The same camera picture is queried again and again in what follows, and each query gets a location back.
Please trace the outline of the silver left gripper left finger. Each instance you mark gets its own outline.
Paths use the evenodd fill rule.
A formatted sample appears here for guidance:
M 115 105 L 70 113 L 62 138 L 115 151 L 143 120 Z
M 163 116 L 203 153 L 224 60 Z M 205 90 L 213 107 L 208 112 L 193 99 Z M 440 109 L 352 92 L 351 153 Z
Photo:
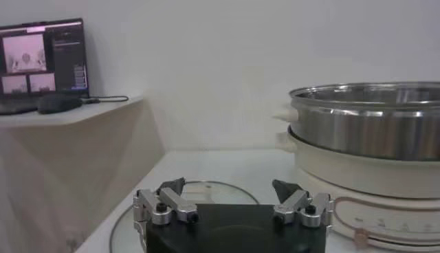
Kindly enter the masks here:
M 141 224 L 150 221 L 156 226 L 167 226 L 173 215 L 184 223 L 198 222 L 197 205 L 182 197 L 185 185 L 185 178 L 180 177 L 163 182 L 156 190 L 137 190 L 133 196 L 134 222 Z

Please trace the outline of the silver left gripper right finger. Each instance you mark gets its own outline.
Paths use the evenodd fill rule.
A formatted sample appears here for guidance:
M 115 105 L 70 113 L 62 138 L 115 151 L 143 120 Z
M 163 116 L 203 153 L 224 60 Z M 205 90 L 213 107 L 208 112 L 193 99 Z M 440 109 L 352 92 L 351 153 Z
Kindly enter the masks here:
M 282 225 L 300 222 L 307 228 L 332 226 L 334 200 L 328 193 L 312 195 L 298 184 L 272 180 L 280 203 L 273 207 L 274 220 Z

